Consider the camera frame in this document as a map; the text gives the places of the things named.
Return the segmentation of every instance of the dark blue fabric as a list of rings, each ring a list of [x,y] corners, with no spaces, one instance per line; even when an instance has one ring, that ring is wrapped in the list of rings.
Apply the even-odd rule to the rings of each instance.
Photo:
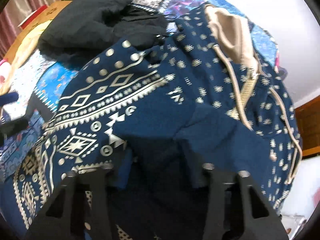
[[[233,87],[212,49],[215,39],[203,8],[175,23],[180,32],[163,46],[140,53],[120,40],[67,85],[56,115],[43,126],[42,144],[2,190],[4,217],[21,235],[67,171],[87,172],[112,162],[109,184],[124,188],[133,156],[151,185],[179,158],[196,188],[206,185],[201,166],[210,162],[223,170],[249,171],[274,208],[288,194],[294,149],[270,86],[284,101],[296,136],[298,131],[281,80],[260,57],[266,76],[259,76],[246,105],[250,131],[228,116],[236,106]],[[230,63],[241,89],[247,70]]]

